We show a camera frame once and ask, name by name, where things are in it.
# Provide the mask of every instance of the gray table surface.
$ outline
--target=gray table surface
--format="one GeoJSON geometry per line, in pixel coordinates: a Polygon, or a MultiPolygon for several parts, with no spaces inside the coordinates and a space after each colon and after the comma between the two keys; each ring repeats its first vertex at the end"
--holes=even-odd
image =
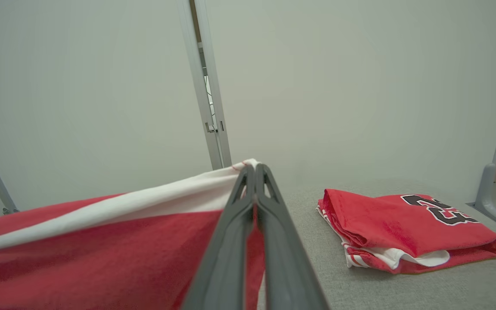
{"type": "MultiPolygon", "coordinates": [[[[313,269],[332,309],[496,309],[496,259],[468,263],[420,275],[392,275],[370,268],[348,268],[335,232],[315,207],[325,188],[377,197],[427,194],[476,218],[496,232],[496,223],[437,188],[402,180],[352,184],[313,184],[281,188],[313,269]]],[[[264,280],[258,309],[265,309],[264,280]]]]}

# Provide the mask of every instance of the white fabric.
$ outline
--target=white fabric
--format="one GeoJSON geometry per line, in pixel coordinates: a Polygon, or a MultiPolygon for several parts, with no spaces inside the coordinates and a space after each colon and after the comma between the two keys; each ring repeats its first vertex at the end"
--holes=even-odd
{"type": "Polygon", "coordinates": [[[85,206],[40,224],[0,235],[0,249],[109,223],[225,207],[240,170],[255,159],[85,206]]]}
{"type": "Polygon", "coordinates": [[[348,267],[356,266],[356,267],[368,267],[366,263],[364,263],[362,257],[360,255],[353,255],[353,258],[356,260],[355,263],[352,259],[352,255],[350,255],[347,251],[348,248],[360,249],[362,251],[366,251],[374,255],[377,259],[380,259],[384,263],[388,265],[391,269],[396,269],[399,266],[400,260],[411,261],[412,263],[416,263],[419,265],[423,265],[426,267],[434,267],[439,266],[441,264],[447,263],[449,261],[449,252],[445,250],[434,251],[430,253],[426,253],[419,257],[412,257],[410,254],[402,251],[401,249],[395,248],[356,248],[352,247],[344,237],[339,234],[333,227],[329,220],[328,215],[325,210],[321,210],[317,206],[317,212],[323,217],[323,219],[330,225],[332,230],[340,237],[342,240],[342,245],[344,247],[344,254],[346,255],[346,261],[348,267]]]}

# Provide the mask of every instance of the red fabric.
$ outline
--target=red fabric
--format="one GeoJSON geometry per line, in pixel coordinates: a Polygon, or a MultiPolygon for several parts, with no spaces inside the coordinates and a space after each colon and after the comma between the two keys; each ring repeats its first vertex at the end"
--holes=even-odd
{"type": "MultiPolygon", "coordinates": [[[[2,216],[0,234],[102,199],[2,216]]],[[[0,249],[0,308],[178,309],[220,214],[193,212],[129,220],[0,249]]],[[[263,251],[262,234],[252,232],[248,309],[256,309],[263,251]]]]}
{"type": "Polygon", "coordinates": [[[439,250],[450,255],[447,263],[437,267],[401,260],[400,266],[392,270],[371,253],[348,249],[370,267],[391,273],[423,273],[496,257],[495,232],[427,195],[370,198],[327,189],[319,206],[333,229],[353,247],[397,248],[413,257],[439,250]]]}

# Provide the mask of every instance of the white wall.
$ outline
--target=white wall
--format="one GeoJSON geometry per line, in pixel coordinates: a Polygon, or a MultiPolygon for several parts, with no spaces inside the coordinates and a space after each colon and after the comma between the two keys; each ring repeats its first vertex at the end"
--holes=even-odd
{"type": "Polygon", "coordinates": [[[281,186],[406,179],[475,199],[496,146],[496,1],[207,3],[233,162],[281,186]]]}
{"type": "Polygon", "coordinates": [[[175,1],[0,1],[0,176],[20,210],[211,169],[175,1]]]}

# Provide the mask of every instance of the printed number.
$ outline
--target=printed number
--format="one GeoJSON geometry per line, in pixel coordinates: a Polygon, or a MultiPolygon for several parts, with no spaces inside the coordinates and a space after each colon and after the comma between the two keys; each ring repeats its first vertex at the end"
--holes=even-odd
{"type": "Polygon", "coordinates": [[[477,220],[456,210],[456,208],[442,204],[435,199],[426,199],[417,195],[406,195],[401,196],[401,198],[410,205],[425,206],[426,209],[443,224],[453,226],[461,223],[478,223],[477,220]]]}

